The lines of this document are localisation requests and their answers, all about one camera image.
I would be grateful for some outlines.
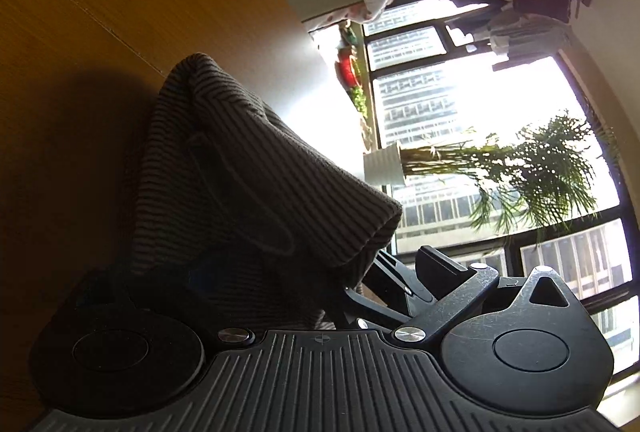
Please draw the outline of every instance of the striped blanket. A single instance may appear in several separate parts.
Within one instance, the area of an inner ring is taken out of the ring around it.
[[[401,214],[395,200],[327,160],[211,58],[194,54],[168,76],[150,122],[132,272],[219,261],[212,300],[237,325],[314,328],[321,307],[304,300],[303,286],[286,285],[281,268],[316,261],[356,287]],[[234,242],[242,252],[229,260],[220,250]]]

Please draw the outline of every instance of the wooden surface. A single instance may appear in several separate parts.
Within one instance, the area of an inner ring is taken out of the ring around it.
[[[640,417],[624,425],[622,430],[624,432],[640,432]]]
[[[27,357],[82,274],[124,253],[163,77],[201,51],[361,174],[358,118],[284,0],[0,0],[0,430],[42,408]]]

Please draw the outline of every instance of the white planter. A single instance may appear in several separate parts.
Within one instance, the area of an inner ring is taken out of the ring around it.
[[[371,186],[405,186],[400,144],[398,142],[382,150],[364,154],[364,180]]]

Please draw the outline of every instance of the plant on windowsill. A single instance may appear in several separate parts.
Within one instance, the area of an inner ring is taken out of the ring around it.
[[[462,174],[479,191],[472,227],[487,224],[496,208],[500,233],[520,222],[529,227],[562,224],[573,213],[596,209],[593,167],[584,156],[593,134],[588,123],[565,112],[546,126],[523,127],[512,145],[501,145],[496,134],[480,145],[465,141],[402,148],[396,143],[364,156],[365,178],[370,184],[404,185],[405,176]],[[615,158],[612,133],[599,129],[597,135]]]

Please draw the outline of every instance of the window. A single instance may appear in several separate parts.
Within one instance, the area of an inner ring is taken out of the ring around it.
[[[598,243],[597,248],[592,246],[593,242]],[[578,298],[602,293],[632,278],[620,219],[542,244],[524,246],[522,260],[526,275],[535,266],[551,266]],[[599,269],[595,267],[597,260],[600,260]]]
[[[562,60],[494,71],[506,57],[447,24],[481,7],[462,10],[448,0],[425,0],[387,10],[365,27],[383,146],[482,141],[490,133],[508,142],[522,126],[544,125],[564,110],[597,126]],[[595,213],[572,213],[562,227],[521,223],[510,235],[497,233],[493,224],[471,227],[478,191],[466,177],[408,177],[404,187],[388,190],[404,206],[394,252],[411,264],[418,248],[429,244],[463,265],[483,262],[501,275],[551,266],[593,315],[622,376],[640,369],[637,262],[630,253],[640,242],[638,222],[622,176],[595,137],[586,156],[595,175]]]
[[[433,27],[382,38],[367,50],[371,70],[447,52]]]
[[[638,362],[640,335],[637,296],[596,313],[591,318],[611,347],[614,374]]]

